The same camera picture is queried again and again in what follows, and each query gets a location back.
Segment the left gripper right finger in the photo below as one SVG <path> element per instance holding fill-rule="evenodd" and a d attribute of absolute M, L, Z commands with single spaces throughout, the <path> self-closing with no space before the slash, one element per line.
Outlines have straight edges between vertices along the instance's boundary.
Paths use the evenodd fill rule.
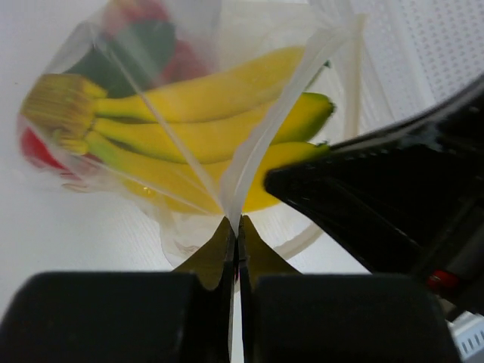
<path fill-rule="evenodd" d="M 453 362 L 434 295 L 404 275 L 304 275 L 248 217 L 237 238 L 247 362 Z"/>

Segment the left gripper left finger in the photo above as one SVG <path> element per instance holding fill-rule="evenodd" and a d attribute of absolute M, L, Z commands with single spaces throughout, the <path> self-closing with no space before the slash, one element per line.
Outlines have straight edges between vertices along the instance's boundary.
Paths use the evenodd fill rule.
<path fill-rule="evenodd" d="M 236 239 L 223 219 L 173 271 L 50 271 L 16 292 L 3 362 L 228 362 Z"/>

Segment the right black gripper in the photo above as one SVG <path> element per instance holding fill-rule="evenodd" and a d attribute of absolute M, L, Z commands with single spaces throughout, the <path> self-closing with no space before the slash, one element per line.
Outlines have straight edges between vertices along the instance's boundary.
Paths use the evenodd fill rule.
<path fill-rule="evenodd" d="M 413 119 L 271 171 L 266 190 L 372 272 L 483 311 L 483 80 Z"/>

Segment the yellow banana bunch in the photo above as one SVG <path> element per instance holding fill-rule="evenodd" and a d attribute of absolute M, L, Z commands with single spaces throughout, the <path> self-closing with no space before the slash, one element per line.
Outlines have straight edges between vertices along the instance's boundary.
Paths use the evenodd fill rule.
<path fill-rule="evenodd" d="M 176 213 L 217 215 L 236 150 L 280 99 L 305 53 L 277 48 L 229 70 L 125 98 L 47 73 L 20 114 L 83 179 Z"/>

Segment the clear zip top bag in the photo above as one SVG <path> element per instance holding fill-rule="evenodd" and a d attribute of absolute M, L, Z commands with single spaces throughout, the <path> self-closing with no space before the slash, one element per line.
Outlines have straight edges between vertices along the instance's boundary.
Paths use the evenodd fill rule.
<path fill-rule="evenodd" d="M 323 231 L 264 179 L 358 133 L 366 23 L 335 1 L 108 1 L 26 93 L 21 153 L 133 201 L 173 265 L 243 214 L 289 259 Z"/>

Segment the red fruit bunch with leaves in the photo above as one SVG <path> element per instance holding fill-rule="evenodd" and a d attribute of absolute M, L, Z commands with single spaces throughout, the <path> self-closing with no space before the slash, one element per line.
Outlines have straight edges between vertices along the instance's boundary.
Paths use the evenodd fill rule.
<path fill-rule="evenodd" d="M 202 43 L 219 24 L 219 1 L 110 1 L 77 26 L 46 73 L 76 74 L 125 98 L 205 76 Z"/>

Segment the white perforated plastic basket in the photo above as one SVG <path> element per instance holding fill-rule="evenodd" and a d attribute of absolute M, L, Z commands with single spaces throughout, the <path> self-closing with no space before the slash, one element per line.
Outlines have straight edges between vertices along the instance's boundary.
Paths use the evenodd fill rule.
<path fill-rule="evenodd" d="M 413 119 L 483 80 L 481 1 L 316 1 L 315 7 L 336 23 L 359 13 L 367 20 L 359 39 L 361 116 L 348 140 L 330 150 Z M 277 251 L 293 257 L 322 235 L 330 236 L 311 220 Z"/>

